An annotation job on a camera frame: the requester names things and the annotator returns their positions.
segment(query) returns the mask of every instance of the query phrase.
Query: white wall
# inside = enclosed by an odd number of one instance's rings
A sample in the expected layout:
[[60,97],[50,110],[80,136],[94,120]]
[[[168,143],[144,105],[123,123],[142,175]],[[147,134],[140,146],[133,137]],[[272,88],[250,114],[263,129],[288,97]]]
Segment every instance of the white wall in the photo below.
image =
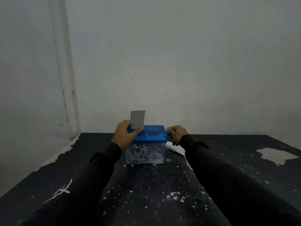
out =
[[83,132],[131,110],[301,148],[301,0],[66,0]]
[[70,142],[48,0],[0,0],[0,196]]

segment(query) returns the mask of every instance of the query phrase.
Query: black table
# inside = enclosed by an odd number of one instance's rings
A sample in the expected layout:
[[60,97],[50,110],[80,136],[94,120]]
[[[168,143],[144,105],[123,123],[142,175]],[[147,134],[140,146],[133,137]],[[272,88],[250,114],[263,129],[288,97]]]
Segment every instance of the black table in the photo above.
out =
[[[58,189],[67,185],[112,136],[111,133],[82,133],[73,148],[61,154],[55,163],[41,167],[23,179],[0,198],[0,225],[16,225],[26,219]],[[206,143],[217,157],[241,169],[301,210],[301,151],[265,135],[194,137]],[[256,152],[262,148],[285,150],[299,158],[277,166]],[[230,225],[185,158],[171,151],[166,151],[165,158],[171,161],[156,166],[132,167],[124,166],[122,154],[96,208],[100,225]],[[171,196],[171,192],[180,194]]]

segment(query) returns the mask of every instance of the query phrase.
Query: left hand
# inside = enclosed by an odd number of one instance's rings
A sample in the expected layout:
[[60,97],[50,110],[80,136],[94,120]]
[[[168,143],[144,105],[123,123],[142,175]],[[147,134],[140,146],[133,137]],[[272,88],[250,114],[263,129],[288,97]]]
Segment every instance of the left hand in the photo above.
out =
[[111,142],[118,144],[121,149],[124,149],[127,146],[129,146],[134,140],[134,138],[138,134],[140,134],[144,129],[144,126],[141,126],[137,128],[135,131],[133,131],[132,133],[128,133],[127,129],[130,125],[131,125],[131,121],[129,120],[124,120],[123,122],[119,123],[115,130],[113,139],[111,140]]

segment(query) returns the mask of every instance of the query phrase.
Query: right hand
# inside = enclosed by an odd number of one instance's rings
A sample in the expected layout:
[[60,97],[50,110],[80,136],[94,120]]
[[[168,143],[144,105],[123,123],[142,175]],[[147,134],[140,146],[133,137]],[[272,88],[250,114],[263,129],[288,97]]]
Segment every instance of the right hand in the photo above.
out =
[[180,145],[180,140],[183,135],[188,135],[188,132],[181,125],[167,127],[167,130],[170,131],[170,137],[174,140],[173,145]]

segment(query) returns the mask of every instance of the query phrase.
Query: stack of paper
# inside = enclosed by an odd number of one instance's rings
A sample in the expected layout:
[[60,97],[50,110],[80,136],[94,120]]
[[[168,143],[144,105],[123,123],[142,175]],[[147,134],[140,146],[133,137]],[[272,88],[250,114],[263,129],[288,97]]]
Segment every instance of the stack of paper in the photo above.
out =
[[167,141],[166,148],[185,156],[185,150],[181,146],[174,146],[172,142]]

